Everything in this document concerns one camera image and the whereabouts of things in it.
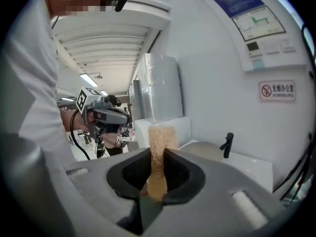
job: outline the no smoking symbol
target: no smoking symbol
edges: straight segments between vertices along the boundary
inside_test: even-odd
[[[272,93],[272,90],[271,90],[271,87],[269,85],[263,85],[262,89],[261,89],[261,92],[262,92],[262,95],[264,97],[270,97],[271,93]]]

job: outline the ceiling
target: ceiling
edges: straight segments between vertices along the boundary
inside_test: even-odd
[[[89,10],[59,18],[53,29],[59,62],[56,101],[91,87],[80,77],[83,73],[90,74],[97,90],[126,95],[140,57],[170,22],[169,10],[160,0],[129,0],[120,13]],[[102,79],[96,78],[99,73]]]

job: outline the white slot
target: white slot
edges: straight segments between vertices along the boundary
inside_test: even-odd
[[[254,205],[254,203],[243,191],[234,193],[233,199],[254,229],[259,229],[268,222],[268,219],[261,213],[261,211],[256,207],[256,205]]]

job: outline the sponge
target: sponge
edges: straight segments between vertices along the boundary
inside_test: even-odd
[[[164,195],[167,194],[167,182],[163,171],[163,152],[165,148],[177,149],[178,143],[173,127],[151,126],[148,133],[152,163],[147,191],[153,201],[162,201]]]

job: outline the black faucet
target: black faucet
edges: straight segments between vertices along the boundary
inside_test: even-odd
[[[229,157],[229,153],[231,152],[231,147],[233,143],[234,134],[229,132],[226,136],[226,143],[219,147],[220,150],[224,150],[224,158]]]

